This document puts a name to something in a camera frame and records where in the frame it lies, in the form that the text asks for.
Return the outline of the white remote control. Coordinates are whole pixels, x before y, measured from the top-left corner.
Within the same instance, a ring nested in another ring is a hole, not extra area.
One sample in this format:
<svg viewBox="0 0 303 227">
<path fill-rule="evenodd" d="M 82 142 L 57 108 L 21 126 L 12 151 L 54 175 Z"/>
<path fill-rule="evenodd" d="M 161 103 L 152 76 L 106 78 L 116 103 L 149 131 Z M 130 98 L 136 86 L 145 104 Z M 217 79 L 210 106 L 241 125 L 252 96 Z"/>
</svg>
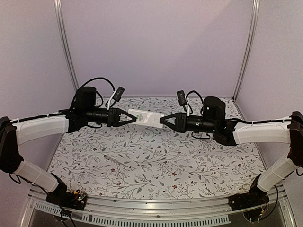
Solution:
<svg viewBox="0 0 303 227">
<path fill-rule="evenodd" d="M 160 123 L 160 118 L 164 117 L 164 114 L 162 113 L 137 109 L 129 109 L 127 112 L 136 117 L 136 121 L 132 124 L 160 129 L 163 127 L 163 124 Z"/>
</svg>

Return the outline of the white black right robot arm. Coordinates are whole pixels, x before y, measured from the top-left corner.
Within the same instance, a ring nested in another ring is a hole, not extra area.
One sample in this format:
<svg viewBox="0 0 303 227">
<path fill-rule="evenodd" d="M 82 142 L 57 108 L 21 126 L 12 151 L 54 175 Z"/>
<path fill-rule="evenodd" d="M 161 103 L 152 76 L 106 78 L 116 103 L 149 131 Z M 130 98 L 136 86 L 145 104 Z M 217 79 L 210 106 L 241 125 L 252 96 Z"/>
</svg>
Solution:
<svg viewBox="0 0 303 227">
<path fill-rule="evenodd" d="M 245 195 L 248 206 L 255 206 L 275 184 L 303 166 L 303 116 L 294 111 L 289 117 L 275 120 L 247 122 L 225 118 L 225 102 L 214 96 L 204 99 L 202 115 L 175 113 L 160 118 L 160 123 L 175 132 L 211 133 L 213 139 L 224 146 L 246 143 L 277 142 L 290 146 L 289 152 L 263 172 Z"/>
</svg>

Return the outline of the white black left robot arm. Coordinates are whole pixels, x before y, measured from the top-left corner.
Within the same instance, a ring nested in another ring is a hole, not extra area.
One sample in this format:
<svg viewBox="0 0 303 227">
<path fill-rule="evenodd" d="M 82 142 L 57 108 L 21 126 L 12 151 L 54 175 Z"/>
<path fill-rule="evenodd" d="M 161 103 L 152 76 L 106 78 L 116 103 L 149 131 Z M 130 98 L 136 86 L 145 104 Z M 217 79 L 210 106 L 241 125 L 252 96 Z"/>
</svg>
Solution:
<svg viewBox="0 0 303 227">
<path fill-rule="evenodd" d="M 14 121 L 1 117 L 0 169 L 43 188 L 60 205 L 67 205 L 71 199 L 66 184 L 57 176 L 26 161 L 19 154 L 18 147 L 50 135 L 76 132 L 89 123 L 120 127 L 136 121 L 135 116 L 119 108 L 97 106 L 98 95 L 94 87 L 81 87 L 76 91 L 69 109 Z"/>
</svg>

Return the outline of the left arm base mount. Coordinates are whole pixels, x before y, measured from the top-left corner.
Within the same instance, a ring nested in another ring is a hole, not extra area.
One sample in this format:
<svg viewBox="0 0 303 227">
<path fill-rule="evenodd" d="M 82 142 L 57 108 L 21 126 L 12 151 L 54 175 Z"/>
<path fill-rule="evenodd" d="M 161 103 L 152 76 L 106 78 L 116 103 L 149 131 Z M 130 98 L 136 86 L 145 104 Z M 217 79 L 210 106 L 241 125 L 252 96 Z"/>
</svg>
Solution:
<svg viewBox="0 0 303 227">
<path fill-rule="evenodd" d="M 87 202 L 87 193 L 80 190 L 70 192 L 64 187 L 59 187 L 53 192 L 47 193 L 46 202 L 64 208 L 84 210 Z"/>
</svg>

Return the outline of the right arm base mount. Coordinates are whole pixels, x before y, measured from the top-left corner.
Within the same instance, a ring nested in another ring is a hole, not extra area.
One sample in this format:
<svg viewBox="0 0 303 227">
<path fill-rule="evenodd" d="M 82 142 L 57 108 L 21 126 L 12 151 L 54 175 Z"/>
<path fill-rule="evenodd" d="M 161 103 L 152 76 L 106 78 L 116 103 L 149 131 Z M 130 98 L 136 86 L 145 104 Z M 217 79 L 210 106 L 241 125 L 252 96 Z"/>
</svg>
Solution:
<svg viewBox="0 0 303 227">
<path fill-rule="evenodd" d="M 228 197 L 228 204 L 232 211 L 242 210 L 245 219 L 249 222 L 260 221 L 268 203 L 269 197 L 263 191 L 238 193 Z"/>
</svg>

